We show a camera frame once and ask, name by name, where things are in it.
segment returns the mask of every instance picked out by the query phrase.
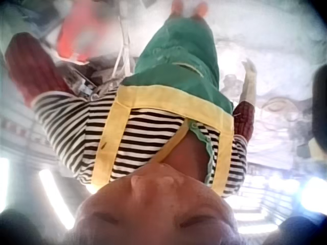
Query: child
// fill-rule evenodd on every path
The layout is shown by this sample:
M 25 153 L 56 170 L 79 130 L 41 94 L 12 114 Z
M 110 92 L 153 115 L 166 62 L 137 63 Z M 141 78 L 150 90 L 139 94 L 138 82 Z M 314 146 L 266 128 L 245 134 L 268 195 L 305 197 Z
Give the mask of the child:
M 135 75 L 92 102 L 72 95 L 31 35 L 17 34 L 7 49 L 13 80 L 60 160 L 99 190 L 78 211 L 79 244 L 240 243 L 222 197 L 244 181 L 255 67 L 244 63 L 233 111 L 219 92 L 207 5 L 192 18 L 182 12 L 182 1 L 174 0 Z

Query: dark object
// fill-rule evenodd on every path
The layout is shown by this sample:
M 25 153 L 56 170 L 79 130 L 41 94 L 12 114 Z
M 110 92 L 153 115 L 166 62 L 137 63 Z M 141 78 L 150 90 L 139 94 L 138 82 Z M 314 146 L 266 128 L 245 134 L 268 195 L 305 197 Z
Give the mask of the dark object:
M 263 245 L 318 245 L 324 244 L 327 238 L 327 218 L 320 224 L 302 216 L 285 220 L 277 232 L 268 236 Z
M 327 8 L 325 7 L 325 1 L 322 0 L 309 0 L 311 6 L 317 11 L 320 17 L 325 23 L 327 23 Z
M 35 225 L 23 214 L 9 209 L 0 214 L 0 243 L 2 245 L 43 244 Z
M 304 159 L 310 158 L 311 155 L 310 155 L 310 149 L 308 144 L 298 145 L 296 148 L 296 154 Z
M 312 132 L 327 153 L 327 65 L 315 74 L 312 97 Z

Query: fluorescent light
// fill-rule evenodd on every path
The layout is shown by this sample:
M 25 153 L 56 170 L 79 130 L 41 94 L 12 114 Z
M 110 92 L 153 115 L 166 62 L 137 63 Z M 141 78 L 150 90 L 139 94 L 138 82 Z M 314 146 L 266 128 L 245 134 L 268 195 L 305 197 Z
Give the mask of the fluorescent light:
M 6 207 L 6 198 L 9 180 L 9 160 L 7 158 L 0 158 L 0 213 Z
M 97 190 L 95 189 L 95 187 L 93 185 L 87 185 L 86 189 L 88 190 L 88 192 L 90 192 L 92 195 L 97 193 Z
M 262 221 L 266 216 L 265 213 L 234 213 L 237 221 Z
M 327 182 L 317 177 L 311 178 L 301 195 L 301 204 L 309 211 L 327 215 Z
M 66 229 L 71 229 L 74 226 L 75 219 L 68 210 L 59 189 L 56 186 L 52 173 L 49 170 L 42 170 L 39 172 L 39 175 L 46 195 L 48 196 L 49 201 L 60 221 L 63 223 Z
M 278 226 L 275 224 L 264 224 L 264 225 L 255 225 L 255 226 L 241 226 L 239 227 L 240 234 L 261 234 L 269 233 L 278 229 Z

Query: child's eye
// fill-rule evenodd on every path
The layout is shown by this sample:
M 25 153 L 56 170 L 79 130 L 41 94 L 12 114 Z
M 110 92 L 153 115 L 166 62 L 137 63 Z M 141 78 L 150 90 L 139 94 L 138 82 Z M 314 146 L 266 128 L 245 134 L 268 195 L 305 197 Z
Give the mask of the child's eye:
M 201 223 L 207 223 L 207 222 L 213 222 L 216 221 L 216 217 L 208 216 L 208 215 L 200 215 L 200 216 L 194 216 L 192 218 L 187 219 L 185 222 L 181 223 L 179 226 L 180 228 L 187 228 L 189 226 L 201 224 Z
M 112 225 L 117 225 L 119 223 L 116 218 L 108 213 L 95 213 L 93 216 Z

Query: red object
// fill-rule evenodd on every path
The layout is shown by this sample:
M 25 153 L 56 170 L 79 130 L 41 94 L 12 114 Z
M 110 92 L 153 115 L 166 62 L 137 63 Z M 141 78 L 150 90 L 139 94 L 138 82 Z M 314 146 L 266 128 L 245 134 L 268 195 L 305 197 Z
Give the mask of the red object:
M 57 52 L 62 58 L 69 59 L 77 54 L 77 61 L 85 63 L 102 40 L 108 27 L 107 22 L 97 16 L 97 3 L 92 0 L 78 0 L 74 2 L 71 13 L 66 17 L 57 40 Z M 77 43 L 81 35 L 93 33 L 92 41 L 84 50 L 77 50 Z
M 6 61 L 11 78 L 28 106 L 45 92 L 72 93 L 51 57 L 29 33 L 19 33 L 12 38 Z
M 253 134 L 255 108 L 247 101 L 240 102 L 234 112 L 234 133 L 235 135 L 242 135 L 247 142 Z

